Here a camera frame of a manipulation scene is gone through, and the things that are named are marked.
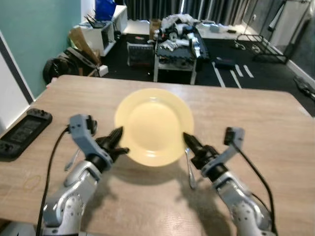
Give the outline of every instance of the white tape line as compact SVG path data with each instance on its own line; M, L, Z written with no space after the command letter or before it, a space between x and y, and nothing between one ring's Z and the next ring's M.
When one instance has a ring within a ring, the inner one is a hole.
M213 63L212 63L212 66L213 66L213 68L214 68L214 70L215 70L215 73L216 73L216 75L217 75L218 81L219 81L221 87L222 87L222 88L225 88L225 84L224 84L223 79L222 79L222 77L221 77L221 75L220 75L220 72L219 72L218 69L216 69L216 66L215 66L215 65L216 65L216 64L213 62Z
M238 87L239 89L242 89L242 87L241 87L241 85L240 85L240 82L238 82L238 79L237 79L237 77L236 77L235 72L234 72L233 70L230 70L230 72L231 72L231 74L232 74L232 76L233 76L233 79L235 80L235 83L237 84L237 87Z
M248 73L249 77L254 78L254 75L252 75L252 73L250 72L250 70L248 69L248 67L246 65L244 65L244 69Z
M238 66L238 64L235 64L235 69L236 69L236 71L237 71L237 73L238 73L238 75L239 75L240 77L244 77L244 75L243 75L243 73L241 72L241 69L240 69L240 67Z

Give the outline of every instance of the teal wall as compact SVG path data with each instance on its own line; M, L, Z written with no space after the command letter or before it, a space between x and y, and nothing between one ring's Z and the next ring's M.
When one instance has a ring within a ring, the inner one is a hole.
M45 90L47 59L67 48L80 19L80 0L0 0L0 30L34 97Z

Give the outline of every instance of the black cable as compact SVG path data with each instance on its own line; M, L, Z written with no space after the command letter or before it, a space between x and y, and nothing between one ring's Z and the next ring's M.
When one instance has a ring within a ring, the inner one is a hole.
M232 141L231 142L234 148L243 156L243 158L246 160L246 162L250 165L252 170L255 172L255 174L259 177L263 185L265 186L268 196L269 196L269 202L270 202L270 217L271 217L271 231L274 232L276 235L278 235L276 224L275 224L275 207L274 207L274 200L273 196L270 190L270 187L267 183L267 181L264 179L264 177L261 175L261 173L258 171L256 166L250 161L250 159L238 148L238 146Z
M260 197L258 197L256 194L252 193L253 197L257 198L258 201L260 201L260 203L267 209L267 211L270 213L270 211L268 210L267 205L262 201L262 199Z
M98 76L100 77L99 67L98 66L96 67L96 71L97 71Z
M49 187L50 169L51 169L51 165L52 165L52 162L53 162L53 158L54 158L56 149L58 147L58 144L59 144L61 138L63 137L63 135L67 131L68 131L68 127L66 129L64 129L64 131L59 135L59 137L58 137L58 139L57 139L57 141L56 141L56 143L54 145L53 151L51 152L50 158L49 158L45 190L44 190L44 193L43 193L43 197L41 199L41 206L40 206L40 210L39 210L38 222L37 222L37 227L36 227L36 236L39 236L39 234L40 234L41 221L42 221L42 218L43 218L43 209L44 209L44 205L45 205L45 202L46 202L46 195L47 195L48 187Z
M113 22L114 30L118 30L117 25L116 25L116 22L115 22L114 20L113 20L112 22Z

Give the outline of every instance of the black floor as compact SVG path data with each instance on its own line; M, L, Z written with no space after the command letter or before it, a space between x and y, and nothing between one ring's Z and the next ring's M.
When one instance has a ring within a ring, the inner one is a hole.
M153 68L129 67L127 65L126 42L135 42L135 35L123 35L116 43L109 54L102 59L103 64L108 66L109 73L106 78L153 81ZM197 73L196 85L220 86L211 61L216 57L234 60L241 68L243 77L239 77L234 69L238 81L245 89L266 89L287 91L291 93L301 105L312 115L315 116L315 104L305 97L296 87L293 77L295 74L284 64L255 62L252 60L251 50L236 50L232 48L233 40L226 39L204 39L210 55L210 62L204 63L203 68ZM250 78L244 70L247 65L254 78ZM229 70L220 69L221 77L228 88L237 88ZM184 71L164 71L158 73L158 81L163 83L189 84L190 72Z

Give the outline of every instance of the yellow plate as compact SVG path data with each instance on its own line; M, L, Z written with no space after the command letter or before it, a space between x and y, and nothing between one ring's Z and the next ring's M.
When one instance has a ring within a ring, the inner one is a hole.
M165 166L185 151L183 132L193 132L193 117L186 103L157 88L136 91L126 97L115 114L115 126L123 126L121 147L146 166Z

